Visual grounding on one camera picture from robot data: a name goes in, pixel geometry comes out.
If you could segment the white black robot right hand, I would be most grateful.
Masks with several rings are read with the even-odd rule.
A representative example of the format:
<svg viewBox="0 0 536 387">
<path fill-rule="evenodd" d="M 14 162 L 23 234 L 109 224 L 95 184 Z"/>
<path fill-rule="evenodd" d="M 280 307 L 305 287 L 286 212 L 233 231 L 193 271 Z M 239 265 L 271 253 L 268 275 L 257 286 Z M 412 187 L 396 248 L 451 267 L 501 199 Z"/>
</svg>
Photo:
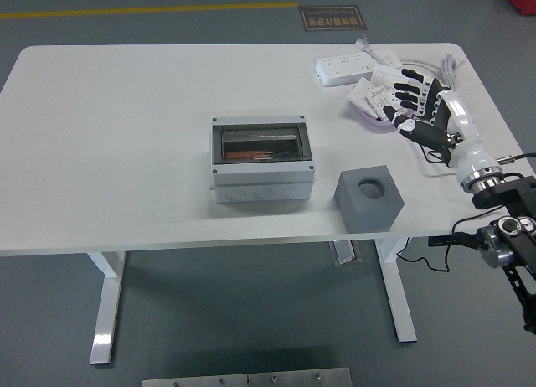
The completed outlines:
<svg viewBox="0 0 536 387">
<path fill-rule="evenodd" d="M 452 88 L 435 77 L 385 65 L 375 68 L 371 80 L 394 90 L 395 104 L 383 107 L 387 121 L 403 137 L 438 152 L 466 192 L 479 182 L 503 180 L 500 164 L 484 150 L 475 122 Z"/>
</svg>

